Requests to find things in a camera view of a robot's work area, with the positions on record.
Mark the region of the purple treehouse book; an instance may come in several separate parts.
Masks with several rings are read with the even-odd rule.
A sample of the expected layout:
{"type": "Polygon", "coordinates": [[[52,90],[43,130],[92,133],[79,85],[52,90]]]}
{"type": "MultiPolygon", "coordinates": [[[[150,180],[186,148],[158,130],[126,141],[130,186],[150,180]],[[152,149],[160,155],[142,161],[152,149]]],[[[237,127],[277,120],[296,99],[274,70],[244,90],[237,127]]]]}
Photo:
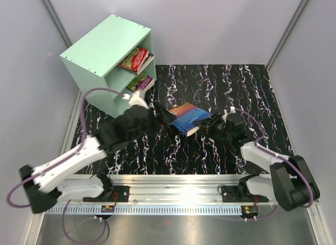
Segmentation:
{"type": "Polygon", "coordinates": [[[131,92],[139,91],[144,95],[154,84],[155,79],[145,73],[141,73],[127,85],[127,89],[131,92]]]}

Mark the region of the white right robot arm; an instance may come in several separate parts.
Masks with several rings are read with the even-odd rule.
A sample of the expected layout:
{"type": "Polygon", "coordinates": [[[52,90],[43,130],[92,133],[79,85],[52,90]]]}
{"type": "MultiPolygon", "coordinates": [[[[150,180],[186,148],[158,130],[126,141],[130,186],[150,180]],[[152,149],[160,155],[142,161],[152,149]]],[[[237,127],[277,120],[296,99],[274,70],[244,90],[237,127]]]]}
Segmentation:
{"type": "Polygon", "coordinates": [[[286,211],[309,207],[320,198],[320,190],[302,156],[287,156],[262,146],[247,133],[242,115],[217,113],[195,121],[199,130],[217,137],[233,154],[268,172],[268,176],[247,175],[237,185],[238,196],[243,201],[254,197],[275,199],[286,211]]]}

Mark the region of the blue paperback book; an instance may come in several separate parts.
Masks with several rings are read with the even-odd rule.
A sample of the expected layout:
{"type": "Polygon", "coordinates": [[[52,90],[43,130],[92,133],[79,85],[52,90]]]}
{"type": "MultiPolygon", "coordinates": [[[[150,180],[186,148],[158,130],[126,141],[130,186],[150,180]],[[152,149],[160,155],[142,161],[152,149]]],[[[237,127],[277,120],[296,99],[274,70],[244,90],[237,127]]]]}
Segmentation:
{"type": "Polygon", "coordinates": [[[195,121],[207,119],[212,116],[211,113],[196,107],[191,103],[169,110],[172,115],[176,116],[173,125],[180,133],[189,137],[199,130],[199,127],[194,124],[195,121]]]}

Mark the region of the red paperback book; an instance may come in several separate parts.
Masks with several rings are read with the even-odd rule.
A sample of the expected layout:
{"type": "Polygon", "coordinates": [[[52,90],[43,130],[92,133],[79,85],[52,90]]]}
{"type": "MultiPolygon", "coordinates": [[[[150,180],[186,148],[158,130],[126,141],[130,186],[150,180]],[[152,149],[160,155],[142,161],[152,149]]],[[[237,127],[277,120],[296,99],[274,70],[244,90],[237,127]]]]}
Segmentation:
{"type": "Polygon", "coordinates": [[[118,66],[132,72],[138,72],[149,55],[148,49],[136,47],[118,63],[118,66]]]}

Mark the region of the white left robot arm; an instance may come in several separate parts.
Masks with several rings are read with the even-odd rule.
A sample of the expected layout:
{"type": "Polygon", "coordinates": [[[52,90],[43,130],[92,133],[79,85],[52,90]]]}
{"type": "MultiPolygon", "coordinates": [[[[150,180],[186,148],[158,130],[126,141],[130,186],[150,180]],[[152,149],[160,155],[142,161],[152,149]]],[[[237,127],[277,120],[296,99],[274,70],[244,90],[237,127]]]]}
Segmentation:
{"type": "Polygon", "coordinates": [[[61,201],[107,202],[113,199],[113,181],[107,175],[96,174],[84,180],[69,180],[68,177],[126,148],[137,138],[171,125],[175,119],[176,116],[159,103],[154,104],[154,109],[133,105],[57,159],[35,168],[21,167],[19,173],[32,212],[46,212],[61,201]]]}

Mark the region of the black paperback book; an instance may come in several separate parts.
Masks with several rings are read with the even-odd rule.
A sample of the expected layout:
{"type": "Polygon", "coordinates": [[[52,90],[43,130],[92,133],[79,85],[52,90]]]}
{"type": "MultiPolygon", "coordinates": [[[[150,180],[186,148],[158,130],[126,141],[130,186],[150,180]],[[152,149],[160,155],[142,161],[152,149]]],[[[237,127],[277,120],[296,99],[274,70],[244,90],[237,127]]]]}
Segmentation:
{"type": "Polygon", "coordinates": [[[145,70],[145,68],[153,61],[153,59],[154,59],[154,55],[149,54],[149,56],[146,58],[144,63],[141,65],[141,67],[136,71],[136,74],[137,75],[141,74],[145,70]]]}

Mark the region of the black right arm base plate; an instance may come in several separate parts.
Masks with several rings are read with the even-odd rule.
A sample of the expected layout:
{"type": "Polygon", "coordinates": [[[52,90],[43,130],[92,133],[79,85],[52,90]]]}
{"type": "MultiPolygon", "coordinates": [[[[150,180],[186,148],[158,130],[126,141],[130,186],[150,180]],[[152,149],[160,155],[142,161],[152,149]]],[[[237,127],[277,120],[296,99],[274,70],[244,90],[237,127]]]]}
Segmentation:
{"type": "Polygon", "coordinates": [[[245,187],[240,185],[220,185],[219,191],[222,196],[222,201],[224,203],[233,202],[246,202],[255,203],[257,202],[269,202],[269,199],[261,195],[252,195],[247,191],[245,187]]]}

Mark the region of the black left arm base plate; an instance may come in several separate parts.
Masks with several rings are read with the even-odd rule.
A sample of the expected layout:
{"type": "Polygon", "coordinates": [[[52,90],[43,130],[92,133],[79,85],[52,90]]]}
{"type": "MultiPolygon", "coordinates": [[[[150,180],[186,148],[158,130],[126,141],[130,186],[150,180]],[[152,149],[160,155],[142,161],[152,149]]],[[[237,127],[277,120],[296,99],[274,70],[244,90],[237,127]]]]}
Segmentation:
{"type": "Polygon", "coordinates": [[[112,188],[105,189],[97,197],[84,197],[83,202],[128,202],[130,187],[116,185],[112,188]]]}

